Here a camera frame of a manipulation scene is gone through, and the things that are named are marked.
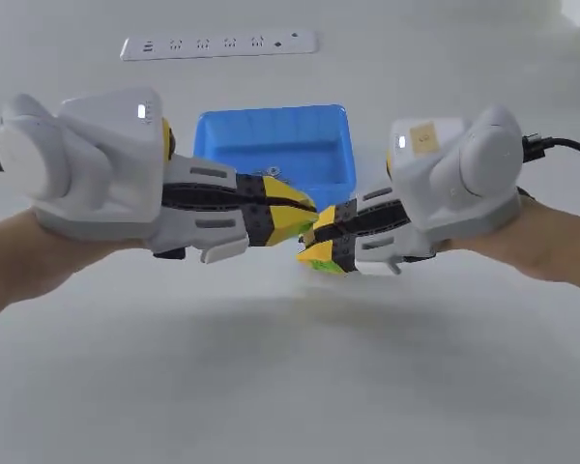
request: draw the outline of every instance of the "white table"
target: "white table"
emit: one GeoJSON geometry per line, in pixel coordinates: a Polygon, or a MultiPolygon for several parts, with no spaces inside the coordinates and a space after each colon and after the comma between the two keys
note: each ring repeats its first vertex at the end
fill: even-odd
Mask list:
{"type": "MultiPolygon", "coordinates": [[[[0,107],[153,84],[188,153],[202,111],[339,102],[366,187],[400,116],[501,102],[580,140],[580,34],[545,3],[0,0],[0,107]],[[318,30],[321,51],[118,58],[132,33],[262,26],[318,30]]],[[[580,156],[554,150],[521,186],[580,214],[580,156]]],[[[24,206],[0,179],[0,218],[24,206]]],[[[579,291],[462,252],[327,278],[295,248],[126,252],[10,308],[0,464],[580,464],[579,291]]]]}

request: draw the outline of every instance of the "electrical outlet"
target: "electrical outlet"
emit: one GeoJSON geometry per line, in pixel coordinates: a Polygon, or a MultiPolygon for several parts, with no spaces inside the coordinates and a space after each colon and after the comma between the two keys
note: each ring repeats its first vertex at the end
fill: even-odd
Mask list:
{"type": "Polygon", "coordinates": [[[317,50],[317,36],[313,31],[272,29],[223,35],[129,37],[120,58],[123,61],[168,60],[315,53],[317,50]]]}

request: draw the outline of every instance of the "yellow sticker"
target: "yellow sticker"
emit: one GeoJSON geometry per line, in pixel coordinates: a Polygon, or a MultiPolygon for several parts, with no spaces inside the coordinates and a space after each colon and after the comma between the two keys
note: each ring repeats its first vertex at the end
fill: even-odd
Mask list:
{"type": "Polygon", "coordinates": [[[434,123],[415,126],[410,129],[410,140],[416,157],[440,151],[434,123]]]}

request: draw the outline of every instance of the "blue container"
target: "blue container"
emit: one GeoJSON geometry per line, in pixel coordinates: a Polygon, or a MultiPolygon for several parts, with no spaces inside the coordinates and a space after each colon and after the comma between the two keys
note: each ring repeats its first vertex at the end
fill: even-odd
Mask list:
{"type": "Polygon", "coordinates": [[[273,175],[308,194],[318,211],[346,201],[357,185],[348,118],[337,104],[204,113],[193,155],[273,175]]]}

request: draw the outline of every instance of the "forearm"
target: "forearm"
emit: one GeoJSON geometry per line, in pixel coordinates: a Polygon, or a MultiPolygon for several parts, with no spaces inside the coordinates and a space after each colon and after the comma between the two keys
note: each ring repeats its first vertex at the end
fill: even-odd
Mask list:
{"type": "Polygon", "coordinates": [[[567,282],[580,288],[580,217],[567,215],[564,224],[569,237],[555,252],[546,272],[551,279],[567,282]]]}
{"type": "Polygon", "coordinates": [[[38,297],[108,254],[138,243],[70,240],[43,229],[32,211],[0,222],[0,310],[38,297]]]}
{"type": "Polygon", "coordinates": [[[580,217],[522,198],[520,217],[481,237],[450,241],[447,249],[468,249],[541,280],[580,288],[580,217]]]}

